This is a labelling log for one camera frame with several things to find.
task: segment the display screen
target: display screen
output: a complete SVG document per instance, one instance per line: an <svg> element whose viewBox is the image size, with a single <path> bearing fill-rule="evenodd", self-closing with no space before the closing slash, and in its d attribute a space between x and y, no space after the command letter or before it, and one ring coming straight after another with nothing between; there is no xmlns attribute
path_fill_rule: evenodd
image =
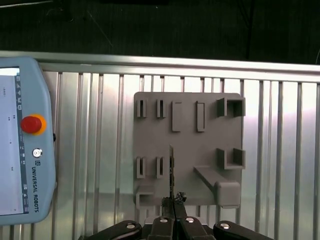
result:
<svg viewBox="0 0 320 240"><path fill-rule="evenodd" d="M19 68L0 68L0 215L29 212Z"/></svg>

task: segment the red emergency stop button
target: red emergency stop button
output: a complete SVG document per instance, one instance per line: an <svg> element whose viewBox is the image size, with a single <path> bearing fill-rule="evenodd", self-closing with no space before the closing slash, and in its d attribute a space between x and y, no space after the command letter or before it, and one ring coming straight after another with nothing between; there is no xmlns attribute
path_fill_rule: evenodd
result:
<svg viewBox="0 0 320 240"><path fill-rule="evenodd" d="M36 134L42 128L42 121L36 116L26 116L20 123L22 131L27 134Z"/></svg>

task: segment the gray mounting plate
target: gray mounting plate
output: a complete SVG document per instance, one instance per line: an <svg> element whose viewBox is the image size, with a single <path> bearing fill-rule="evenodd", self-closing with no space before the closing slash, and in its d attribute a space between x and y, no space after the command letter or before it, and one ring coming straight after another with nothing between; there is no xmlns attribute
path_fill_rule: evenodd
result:
<svg viewBox="0 0 320 240"><path fill-rule="evenodd" d="M236 93L138 92L134 102L136 207L161 205L169 196L172 145L174 192L186 193L186 205L237 208L245 99Z"/></svg>

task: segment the dark background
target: dark background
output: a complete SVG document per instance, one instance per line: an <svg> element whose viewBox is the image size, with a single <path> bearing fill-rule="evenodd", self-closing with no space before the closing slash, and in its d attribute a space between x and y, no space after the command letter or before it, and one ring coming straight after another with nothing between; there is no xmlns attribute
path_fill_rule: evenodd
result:
<svg viewBox="0 0 320 240"><path fill-rule="evenodd" d="M0 50L315 64L319 0L256 0L249 56L242 1L246 13L237 0L72 0L71 22L51 4L0 8Z"/></svg>

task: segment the light-blue casing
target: light-blue casing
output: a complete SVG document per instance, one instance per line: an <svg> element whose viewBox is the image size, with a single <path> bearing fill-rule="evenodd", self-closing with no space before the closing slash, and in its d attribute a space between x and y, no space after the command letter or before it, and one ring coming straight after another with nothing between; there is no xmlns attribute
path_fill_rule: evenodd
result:
<svg viewBox="0 0 320 240"><path fill-rule="evenodd" d="M30 114L39 114L46 120L46 129L43 134L32 135L23 133L29 213L0 215L0 225L36 223L43 220L48 215L56 184L49 90L39 64L31 57L0 58L0 68L20 69L22 117L24 118ZM32 152L33 149L36 148L42 149L42 157L33 157ZM40 166L36 166L36 160L40 160ZM35 166L38 212L36 212L35 209L34 182L32 175L32 167Z"/></svg>

